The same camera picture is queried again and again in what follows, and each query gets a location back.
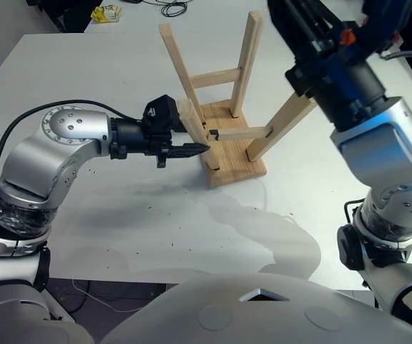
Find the yellow object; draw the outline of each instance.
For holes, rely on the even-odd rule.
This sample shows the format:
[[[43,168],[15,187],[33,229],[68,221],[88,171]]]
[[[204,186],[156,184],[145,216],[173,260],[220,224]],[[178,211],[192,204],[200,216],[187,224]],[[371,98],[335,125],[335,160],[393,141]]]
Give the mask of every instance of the yellow object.
[[[116,5],[98,6],[92,11],[91,18],[98,23],[117,22],[120,19],[121,7]]]

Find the white table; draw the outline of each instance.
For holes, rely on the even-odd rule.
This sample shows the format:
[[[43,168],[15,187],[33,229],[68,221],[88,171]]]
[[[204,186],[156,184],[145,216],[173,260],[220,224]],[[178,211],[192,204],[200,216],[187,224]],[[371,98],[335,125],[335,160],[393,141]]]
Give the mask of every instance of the white table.
[[[201,15],[188,16],[194,6],[173,21],[192,75],[236,66],[250,9],[250,1],[239,0],[244,2],[233,20],[219,14],[220,24],[213,26],[204,25]],[[223,3],[231,16],[231,4]],[[256,1],[253,9],[263,3]],[[159,16],[131,34],[25,36],[0,68],[0,136],[12,118],[55,100],[93,99],[138,117],[159,95],[185,97],[159,37],[163,20]],[[404,95],[412,107],[406,64],[378,58],[370,63],[388,94]],[[265,12],[244,102],[250,125],[266,123],[292,93],[283,77],[292,65]],[[199,91],[201,101],[212,102],[228,97],[231,85]],[[40,116],[14,131],[6,152],[38,128]],[[343,203],[363,197],[367,188],[333,147],[331,130],[314,110],[264,156],[265,177],[213,190],[198,158],[168,161],[165,170],[144,156],[86,163],[53,223],[51,276],[176,283],[203,274],[263,271],[360,288],[359,275],[339,261],[336,231],[345,223]]]
[[[344,20],[363,18],[360,13],[361,1],[323,0],[338,17]],[[120,20],[115,23],[98,24],[91,21],[87,33],[145,33],[156,29],[159,24],[173,22],[180,29],[190,32],[221,32],[242,34],[238,18],[245,17],[249,11],[267,12],[267,0],[193,0],[188,3],[185,14],[175,18],[165,18],[159,6],[131,4],[121,0],[103,0],[101,6],[118,5],[122,8]]]

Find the wooden dowel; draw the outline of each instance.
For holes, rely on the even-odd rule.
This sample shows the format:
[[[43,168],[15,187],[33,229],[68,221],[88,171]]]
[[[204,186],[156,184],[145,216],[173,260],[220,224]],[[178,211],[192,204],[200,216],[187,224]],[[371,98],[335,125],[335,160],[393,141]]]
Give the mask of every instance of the wooden dowel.
[[[226,141],[226,140],[247,140],[252,138],[265,138],[271,133],[271,128],[228,128],[209,130],[209,141]]]
[[[194,88],[201,88],[237,81],[240,75],[241,70],[234,68],[232,70],[221,70],[220,72],[195,75],[191,77],[190,80]]]
[[[249,84],[251,68],[254,64],[258,43],[262,35],[262,24],[262,15],[258,11],[249,13],[238,64],[238,68],[241,70],[241,77],[234,83],[233,94],[231,96],[230,111],[234,118],[239,117],[242,110],[242,103],[244,102],[247,85]]]
[[[180,49],[174,39],[173,32],[170,24],[161,24],[160,33],[164,41],[164,45],[168,50],[169,56],[171,57],[174,68],[176,68],[178,78],[185,90],[186,96],[191,100],[202,123],[205,123],[203,111],[199,105],[198,96],[194,90],[193,84],[191,83],[190,76],[186,70],[185,63],[183,62]]]
[[[304,95],[298,97],[294,93],[267,124],[267,127],[272,129],[268,137],[253,140],[247,147],[249,160],[256,161],[260,159],[316,106],[317,103],[314,100],[310,100]]]
[[[180,121],[193,141],[196,143],[202,143],[203,145],[209,145],[206,137],[206,131],[203,129],[202,123],[196,114],[193,103],[189,99],[179,100],[177,102],[177,110],[180,115]],[[202,156],[211,170],[216,171],[220,169],[219,162],[214,155],[212,147],[202,153]]]

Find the gray floor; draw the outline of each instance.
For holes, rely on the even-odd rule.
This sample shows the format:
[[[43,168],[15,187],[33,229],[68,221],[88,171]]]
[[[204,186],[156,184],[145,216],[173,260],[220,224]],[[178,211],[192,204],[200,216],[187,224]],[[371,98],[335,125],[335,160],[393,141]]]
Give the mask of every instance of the gray floor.
[[[114,310],[76,290],[70,279],[51,278],[47,289],[75,321],[87,329],[96,343],[123,320],[176,285],[75,280],[75,286],[107,303]],[[374,296],[367,290],[339,290],[374,307]]]

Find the robotic arm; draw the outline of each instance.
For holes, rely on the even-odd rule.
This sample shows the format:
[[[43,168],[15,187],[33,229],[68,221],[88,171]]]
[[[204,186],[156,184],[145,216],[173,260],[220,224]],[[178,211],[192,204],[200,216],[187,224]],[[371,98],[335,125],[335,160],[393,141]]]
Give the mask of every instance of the robotic arm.
[[[182,129],[175,100],[167,95],[148,103],[141,120],[109,118],[77,106],[46,113],[37,132],[10,153],[1,173],[0,285],[44,287],[50,224],[83,163],[143,153],[156,156],[157,167],[164,168],[167,158],[209,149],[197,143],[173,146],[171,130]]]
[[[295,55],[286,77],[335,125],[333,143],[371,187],[353,224],[338,231],[342,263],[358,271],[381,307],[412,324],[412,112],[387,98],[366,59],[391,46],[412,1],[367,0],[368,23],[342,22],[318,0],[268,0],[271,19]]]

